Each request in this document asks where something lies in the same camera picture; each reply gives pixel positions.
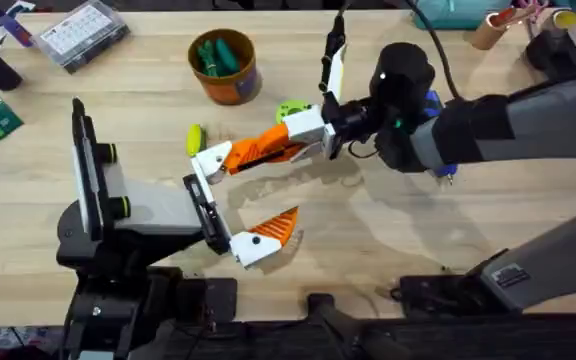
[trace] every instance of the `orange object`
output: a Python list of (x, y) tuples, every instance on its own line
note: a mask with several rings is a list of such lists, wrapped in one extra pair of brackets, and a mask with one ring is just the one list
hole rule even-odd
[(535, 13), (537, 13), (538, 10), (539, 9), (538, 9), (536, 3), (530, 4), (521, 10), (515, 11), (512, 16), (510, 16), (508, 19), (505, 19), (504, 21), (502, 21), (501, 24), (499, 24), (499, 26), (510, 26), (510, 25), (514, 25), (518, 22), (528, 20)]
[[(222, 77), (207, 76), (203, 73), (203, 64), (197, 55), (197, 48), (206, 40), (214, 44), (217, 39), (223, 39), (228, 44), (239, 61), (241, 71)], [(188, 48), (188, 62), (206, 94), (219, 104), (243, 104), (255, 98), (261, 88), (255, 48), (248, 36), (239, 31), (215, 29), (199, 35)]]
[(251, 233), (278, 239), (279, 242), (281, 242), (281, 246), (284, 246), (288, 242), (288, 239), (290, 239), (290, 236), (295, 229), (295, 225), (297, 224), (298, 209), (298, 207), (294, 207), (287, 210), (274, 218), (255, 226), (249, 231)]
[(501, 39), (508, 28), (493, 26), (491, 18), (497, 14), (491, 13), (481, 22), (477, 30), (470, 36), (470, 43), (479, 50), (490, 50)]
[(503, 23), (509, 21), (513, 17), (513, 15), (515, 15), (516, 11), (517, 9), (515, 8), (508, 8), (504, 10), (499, 14), (492, 16), (490, 18), (490, 24), (494, 27), (501, 26)]
[(244, 139), (232, 144), (224, 166), (230, 175), (234, 175), (263, 163), (288, 161), (304, 146), (289, 141), (286, 124), (280, 124), (257, 139)]

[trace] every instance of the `pencil cup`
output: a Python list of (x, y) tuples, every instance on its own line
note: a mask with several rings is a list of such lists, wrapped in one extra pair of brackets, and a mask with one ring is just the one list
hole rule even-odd
[[(233, 75), (214, 77), (202, 72), (197, 48), (206, 40), (223, 39), (232, 49), (241, 70)], [(232, 29), (216, 29), (197, 37), (188, 48), (188, 62), (206, 94), (222, 105), (238, 105), (252, 100), (261, 88), (255, 64), (255, 48), (248, 36)]]
[(484, 21), (479, 24), (479, 27), (475, 33), (470, 38), (470, 43), (472, 46), (479, 50), (490, 50), (503, 34), (508, 30), (507, 26), (495, 27), (490, 23), (490, 18), (497, 15), (497, 13), (491, 13), (486, 16)]

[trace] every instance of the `black mount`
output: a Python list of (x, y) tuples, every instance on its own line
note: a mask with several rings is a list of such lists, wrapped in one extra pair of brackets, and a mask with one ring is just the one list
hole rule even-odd
[[(325, 55), (324, 75), (329, 75), (330, 71), (326, 66), (327, 58), (328, 55)], [(343, 144), (352, 141), (366, 143), (373, 134), (383, 133), (384, 130), (391, 131), (396, 124), (399, 124), (397, 133), (401, 134), (401, 139), (407, 139), (410, 133), (429, 119), (425, 113), (426, 94), (434, 77), (435, 70), (419, 46), (392, 43), (384, 47), (379, 54), (377, 66), (370, 79), (369, 97), (340, 105), (334, 94), (327, 91), (327, 86), (323, 86), (321, 115), (335, 130), (329, 159), (337, 158)], [(324, 77), (322, 84), (327, 81), (327, 77)], [(388, 139), (386, 147), (398, 148), (393, 144), (404, 145), (400, 139), (394, 142)], [(401, 155), (393, 156), (399, 164)]]
[(423, 354), (413, 354), (383, 331), (371, 329), (365, 321), (337, 310), (335, 299), (330, 294), (310, 294), (307, 303), (308, 317), (320, 322), (335, 342), (335, 347), (343, 359), (435, 359)]
[(221, 223), (215, 222), (196, 176), (187, 176), (184, 183), (201, 229), (155, 235), (116, 227), (116, 220), (131, 213), (127, 196), (108, 196), (104, 166), (117, 161), (116, 147), (97, 143), (92, 119), (78, 99), (73, 100), (72, 126), (83, 200), (70, 204), (57, 225), (57, 262), (75, 270), (78, 278), (60, 358), (64, 351), (76, 360), (82, 350), (96, 350), (126, 359), (131, 350), (152, 341), (164, 321), (200, 326), (232, 321), (236, 280), (186, 279), (179, 268), (151, 266), (204, 239), (215, 252), (228, 251), (223, 229), (216, 228)]
[(452, 318), (513, 313), (480, 280), (481, 270), (503, 250), (464, 275), (404, 276), (390, 291), (406, 318)]
[(185, 249), (202, 236), (173, 241), (130, 231), (116, 235), (123, 250), (109, 239), (91, 241), (83, 231), (78, 202), (59, 219), (57, 261), (77, 270), (78, 277), (62, 339), (72, 359), (82, 350), (112, 351), (115, 359), (126, 359), (131, 350), (152, 341), (167, 320), (202, 326), (232, 321), (235, 279), (185, 279), (179, 268), (143, 265)]

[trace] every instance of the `label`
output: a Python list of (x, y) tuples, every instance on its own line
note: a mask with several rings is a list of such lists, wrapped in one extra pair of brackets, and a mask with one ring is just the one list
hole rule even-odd
[(41, 34), (41, 38), (64, 55), (110, 24), (112, 20), (109, 17), (87, 5)]
[(501, 288), (507, 288), (530, 279), (530, 275), (517, 264), (507, 265), (490, 275)]
[(237, 88), (239, 97), (244, 100), (248, 99), (248, 97), (255, 92), (255, 88), (257, 87), (257, 69), (253, 66), (246, 76), (235, 83), (235, 87)]

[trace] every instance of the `white sticker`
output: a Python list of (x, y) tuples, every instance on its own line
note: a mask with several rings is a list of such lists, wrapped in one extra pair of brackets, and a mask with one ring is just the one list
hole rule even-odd
[(514, 263), (493, 272), (490, 277), (503, 289), (530, 279), (526, 270)]
[(41, 34), (41, 38), (63, 55), (111, 23), (109, 17), (87, 5)]

